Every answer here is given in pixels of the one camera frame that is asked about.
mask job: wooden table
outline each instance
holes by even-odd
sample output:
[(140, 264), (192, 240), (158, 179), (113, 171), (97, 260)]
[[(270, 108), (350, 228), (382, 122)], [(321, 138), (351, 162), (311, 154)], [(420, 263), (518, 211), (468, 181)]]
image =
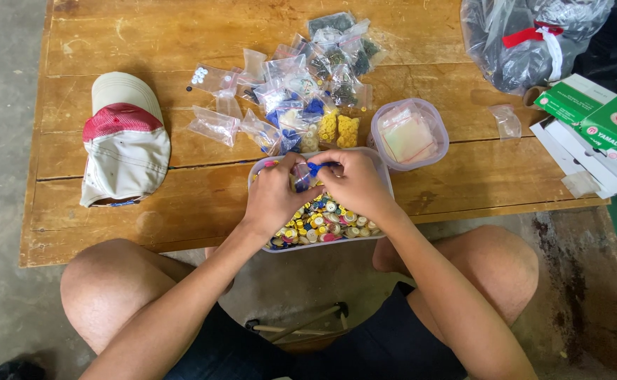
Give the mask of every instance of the wooden table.
[[(185, 90), (194, 67), (243, 67), (243, 48), (272, 54), (295, 32), (307, 34), (307, 20), (342, 10), (369, 18), (372, 36), (390, 50), (363, 78), (374, 86), (374, 109), (347, 110), (363, 117), (360, 145), (376, 108), (407, 97), (434, 104), (448, 129), (444, 159), (391, 176), (397, 203), (414, 222), (605, 204), (569, 194), (561, 169), (527, 128), (543, 115), (482, 79), (465, 54), (459, 6), (460, 0), (49, 0), (20, 266), (66, 263), (117, 237), (156, 252), (220, 243), (244, 214), (250, 161), (263, 155), (243, 134), (231, 149), (186, 129), (191, 105), (214, 107), (211, 94)], [(81, 132), (91, 116), (91, 85), (110, 71), (135, 74), (156, 92), (175, 169), (139, 205), (84, 208)], [(501, 103), (516, 106), (522, 139), (499, 140), (487, 106)]]

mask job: black shorts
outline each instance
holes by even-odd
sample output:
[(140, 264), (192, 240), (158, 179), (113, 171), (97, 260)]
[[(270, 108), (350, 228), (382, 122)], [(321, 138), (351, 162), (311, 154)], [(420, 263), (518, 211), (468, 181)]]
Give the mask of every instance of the black shorts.
[(247, 331), (215, 304), (166, 380), (464, 379), (454, 352), (416, 317), (397, 283), (369, 319), (322, 351), (292, 355)]

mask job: baseball cap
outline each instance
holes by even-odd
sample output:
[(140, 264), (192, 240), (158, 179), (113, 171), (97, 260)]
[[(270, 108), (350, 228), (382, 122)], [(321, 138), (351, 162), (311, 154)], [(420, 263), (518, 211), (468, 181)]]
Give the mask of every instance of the baseball cap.
[(141, 79), (101, 75), (92, 88), (93, 117), (85, 122), (88, 152), (81, 205), (137, 203), (161, 185), (168, 171), (170, 137), (158, 99)]

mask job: plastic container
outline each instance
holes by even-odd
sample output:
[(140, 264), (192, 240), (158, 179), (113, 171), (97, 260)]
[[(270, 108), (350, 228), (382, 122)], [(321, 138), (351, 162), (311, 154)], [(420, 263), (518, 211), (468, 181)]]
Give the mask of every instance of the plastic container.
[(394, 101), (393, 103), (388, 103), (379, 108), (377, 113), (374, 114), (374, 117), (372, 118), (371, 129), (369, 131), (369, 135), (367, 136), (367, 146), (376, 151), (379, 151), (378, 146), (382, 145), (381, 136), (379, 134), (379, 117), (408, 100), (414, 101), (416, 107), (430, 113), (437, 120), (437, 126), (434, 130), (431, 131), (433, 137), (435, 137), (435, 139), (437, 140), (437, 155), (427, 160), (414, 162), (413, 164), (400, 164), (390, 158), (384, 150), (383, 152), (380, 152), (381, 160), (383, 160), (386, 165), (388, 165), (391, 174), (395, 174), (397, 172), (406, 172), (408, 170), (434, 164), (435, 162), (441, 160), (444, 155), (447, 154), (447, 150), (449, 149), (449, 135), (447, 134), (447, 130), (444, 127), (444, 123), (442, 123), (442, 117), (439, 116), (439, 112), (429, 102), (415, 97)]
[[(379, 153), (375, 150), (369, 149), (367, 147), (355, 147), (355, 148), (348, 148), (347, 150), (356, 150), (356, 151), (361, 151), (363, 152), (367, 157), (372, 159), (372, 162), (374, 162), (374, 167), (377, 169), (377, 174), (379, 175), (379, 177), (381, 178), (381, 181), (383, 181), (383, 185), (386, 186), (388, 188), (388, 190), (391, 192), (391, 196), (393, 195), (393, 186), (391, 184), (391, 178), (388, 175), (388, 167), (386, 166), (386, 163), (381, 160), (381, 157), (379, 155)], [(316, 152), (312, 152), (312, 153), (303, 153), (302, 156), (304, 156), (305, 158), (311, 158), (313, 156), (315, 156), (316, 154), (318, 154), (320, 152), (316, 151)], [(252, 169), (250, 170), (250, 175), (247, 176), (247, 188), (250, 188), (250, 185), (252, 184), (252, 178), (254, 177), (255, 174), (257, 174), (259, 172), (259, 170), (262, 170), (264, 168), (264, 163), (268, 162), (268, 161), (273, 161), (273, 160), (282, 160), (283, 157), (285, 156), (276, 156), (276, 157), (267, 157), (267, 158), (263, 158), (262, 160), (257, 161), (256, 164), (254, 164), (254, 166), (252, 167)], [(361, 241), (361, 240), (373, 240), (373, 239), (380, 239), (385, 237), (386, 234), (385, 233), (380, 233), (376, 236), (368, 236), (368, 237), (356, 237), (353, 239), (339, 239), (339, 240), (335, 240), (335, 241), (323, 241), (323, 242), (318, 242), (315, 244), (307, 244), (305, 246), (296, 246), (296, 247), (291, 247), (291, 248), (285, 248), (285, 249), (269, 249), (267, 247), (262, 247), (262, 249), (266, 252), (287, 252), (287, 251), (296, 251), (297, 249), (302, 249), (302, 248), (309, 248), (309, 247), (321, 247), (321, 246), (326, 246), (329, 244), (337, 244), (337, 243), (344, 243), (347, 241)]]

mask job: green box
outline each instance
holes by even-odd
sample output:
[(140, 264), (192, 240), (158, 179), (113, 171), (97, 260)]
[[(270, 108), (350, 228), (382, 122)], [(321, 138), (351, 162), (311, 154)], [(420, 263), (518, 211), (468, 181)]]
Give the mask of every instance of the green box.
[(573, 74), (543, 92), (535, 103), (617, 160), (616, 93)]

